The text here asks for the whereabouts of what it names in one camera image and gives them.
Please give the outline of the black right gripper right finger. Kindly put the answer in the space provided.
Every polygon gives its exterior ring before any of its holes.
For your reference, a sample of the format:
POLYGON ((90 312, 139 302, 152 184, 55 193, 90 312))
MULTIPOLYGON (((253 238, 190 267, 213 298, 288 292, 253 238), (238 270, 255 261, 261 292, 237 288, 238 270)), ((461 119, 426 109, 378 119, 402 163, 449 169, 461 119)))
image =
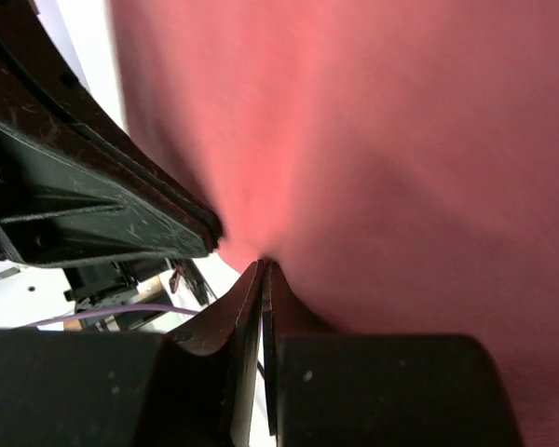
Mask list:
POLYGON ((336 328, 313 313, 293 293, 277 262, 265 260, 262 331, 267 421, 270 435, 277 436, 280 340, 292 335, 334 333, 336 328))

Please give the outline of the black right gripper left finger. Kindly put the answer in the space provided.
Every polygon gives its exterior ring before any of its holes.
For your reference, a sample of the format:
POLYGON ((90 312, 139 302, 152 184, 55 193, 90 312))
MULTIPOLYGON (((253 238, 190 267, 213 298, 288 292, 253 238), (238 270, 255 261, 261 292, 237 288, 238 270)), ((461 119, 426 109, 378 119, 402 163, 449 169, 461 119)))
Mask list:
POLYGON ((177 446, 247 446, 257 375, 265 263, 249 265, 217 301, 169 333, 177 446))

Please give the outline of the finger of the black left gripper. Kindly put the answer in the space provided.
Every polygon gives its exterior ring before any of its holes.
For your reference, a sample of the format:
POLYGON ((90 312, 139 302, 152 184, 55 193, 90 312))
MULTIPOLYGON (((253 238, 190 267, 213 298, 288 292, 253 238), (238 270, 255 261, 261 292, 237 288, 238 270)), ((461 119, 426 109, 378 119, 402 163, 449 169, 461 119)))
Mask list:
POLYGON ((31 1, 0 1, 0 59, 20 82, 69 129, 89 142, 92 153, 108 156, 99 168, 122 169, 148 189, 150 202, 195 231, 206 250, 218 247, 219 218, 160 168, 80 84, 36 17, 31 1))
POLYGON ((214 233, 157 181, 46 113, 0 110, 0 250, 73 267, 208 255, 214 233))

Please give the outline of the pink t-shirt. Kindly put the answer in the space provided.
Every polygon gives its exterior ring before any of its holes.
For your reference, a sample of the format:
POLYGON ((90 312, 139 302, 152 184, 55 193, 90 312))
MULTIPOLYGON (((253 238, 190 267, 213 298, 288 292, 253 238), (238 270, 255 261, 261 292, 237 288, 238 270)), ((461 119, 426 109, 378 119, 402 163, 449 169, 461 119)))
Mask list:
POLYGON ((131 138, 355 332, 462 332, 559 446, 559 1, 114 1, 131 138))

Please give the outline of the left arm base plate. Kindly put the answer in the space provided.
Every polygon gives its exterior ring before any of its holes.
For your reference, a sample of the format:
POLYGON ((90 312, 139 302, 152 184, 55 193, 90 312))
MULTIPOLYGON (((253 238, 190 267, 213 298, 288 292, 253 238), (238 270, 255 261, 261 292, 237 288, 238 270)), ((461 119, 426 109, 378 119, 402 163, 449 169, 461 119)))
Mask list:
POLYGON ((190 259, 147 259, 66 268, 66 301, 76 314, 123 305, 171 305, 200 309, 217 300, 190 259))

